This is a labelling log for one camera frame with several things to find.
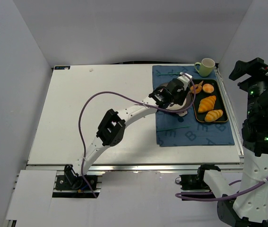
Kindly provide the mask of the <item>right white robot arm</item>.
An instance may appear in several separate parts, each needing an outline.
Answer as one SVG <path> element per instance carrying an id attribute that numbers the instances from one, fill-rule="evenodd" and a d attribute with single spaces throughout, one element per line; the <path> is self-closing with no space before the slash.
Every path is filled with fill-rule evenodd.
<path id="1" fill-rule="evenodd" d="M 181 175 L 184 201 L 215 201 L 219 219 L 232 227 L 268 227 L 268 65 L 261 58 L 237 61 L 229 78 L 247 92 L 247 118 L 242 125 L 244 165 L 236 191 L 221 170 L 202 164 L 195 175 Z"/>

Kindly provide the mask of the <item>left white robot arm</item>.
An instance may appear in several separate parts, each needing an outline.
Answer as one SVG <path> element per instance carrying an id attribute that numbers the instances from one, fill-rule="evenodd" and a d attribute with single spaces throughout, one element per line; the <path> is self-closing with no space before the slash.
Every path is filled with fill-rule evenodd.
<path id="1" fill-rule="evenodd" d="M 84 190 L 96 188 L 96 177 L 87 176 L 93 163 L 110 147 L 119 144 L 125 129 L 135 121 L 157 111 L 174 113 L 170 104 L 184 106 L 190 90 L 190 77 L 179 76 L 169 83 L 157 87 L 142 101 L 119 111 L 108 110 L 101 120 L 96 136 L 89 146 L 84 145 L 83 155 L 73 164 L 65 165 L 64 173 L 57 178 L 55 189 L 58 191 Z"/>

